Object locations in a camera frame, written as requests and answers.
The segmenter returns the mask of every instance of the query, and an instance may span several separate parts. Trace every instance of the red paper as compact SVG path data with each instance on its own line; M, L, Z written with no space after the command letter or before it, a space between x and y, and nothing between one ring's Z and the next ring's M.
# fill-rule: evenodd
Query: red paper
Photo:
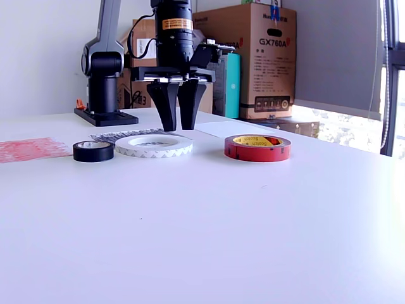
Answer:
M0 163L24 162L70 156L72 153L53 137L0 142Z

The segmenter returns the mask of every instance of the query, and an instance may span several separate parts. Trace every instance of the window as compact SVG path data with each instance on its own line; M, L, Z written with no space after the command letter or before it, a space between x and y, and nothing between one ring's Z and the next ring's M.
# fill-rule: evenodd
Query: window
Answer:
M397 118L393 156L405 160L405 71L398 73Z
M382 154L405 160L405 0L383 0L387 7L390 117Z
M398 3L399 41L405 42L405 0L397 0L397 3Z
M381 77L380 104L380 113L382 116L385 108L385 73L385 68L383 68ZM293 116L295 115L299 117L313 117L314 120L319 120L320 131L318 138L322 141L336 143L342 146L348 146L372 153L380 152L383 132L383 122L381 121L330 111L305 108L302 106L293 107Z

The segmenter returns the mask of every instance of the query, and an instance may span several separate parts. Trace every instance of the brown box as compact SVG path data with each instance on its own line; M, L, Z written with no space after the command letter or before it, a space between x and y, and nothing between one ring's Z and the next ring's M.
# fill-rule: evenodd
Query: brown box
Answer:
M131 102L130 70L124 69L121 77L118 78L118 107L119 109L132 108L155 108L155 104L146 91L146 86L150 82L132 82L132 92L134 102ZM199 111L213 112L213 84L207 84L207 89L202 97Z
M193 14L194 27L217 43L235 46L241 55L240 117L289 117L296 81L297 14L250 3Z
M140 21L132 32L132 51L136 57L142 55L150 39L156 37L154 19ZM132 59L133 67L155 67L156 66L156 43L154 41L149 45L147 56L144 59Z

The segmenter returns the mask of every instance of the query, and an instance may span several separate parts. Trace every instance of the red double-sided tape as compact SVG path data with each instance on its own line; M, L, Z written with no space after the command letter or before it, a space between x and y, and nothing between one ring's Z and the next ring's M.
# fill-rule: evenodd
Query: red double-sided tape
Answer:
M290 158L291 142L281 137L239 135L225 139L225 155L247 162L280 162Z

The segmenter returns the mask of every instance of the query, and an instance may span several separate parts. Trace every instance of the robotic arm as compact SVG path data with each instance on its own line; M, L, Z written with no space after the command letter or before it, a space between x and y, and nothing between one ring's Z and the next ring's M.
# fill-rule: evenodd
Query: robotic arm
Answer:
M102 0L97 36L84 46L82 71L89 78L86 110L75 113L96 127L137 124L138 118L120 112L117 78L124 69L124 48L116 41L121 0Z
M82 56L82 70L89 78L89 103L86 110L75 109L75 113L101 127L138 123L138 118L120 112L117 105L116 79L124 69L123 47L116 41L120 5L121 0L101 1L97 37L85 45ZM182 127L193 130L206 83L215 81L215 73L206 67L209 62L218 63L223 50L234 48L210 41L194 51L191 0L151 0L151 7L158 66L131 68L131 81L153 81L147 91L165 131L176 130L177 98Z

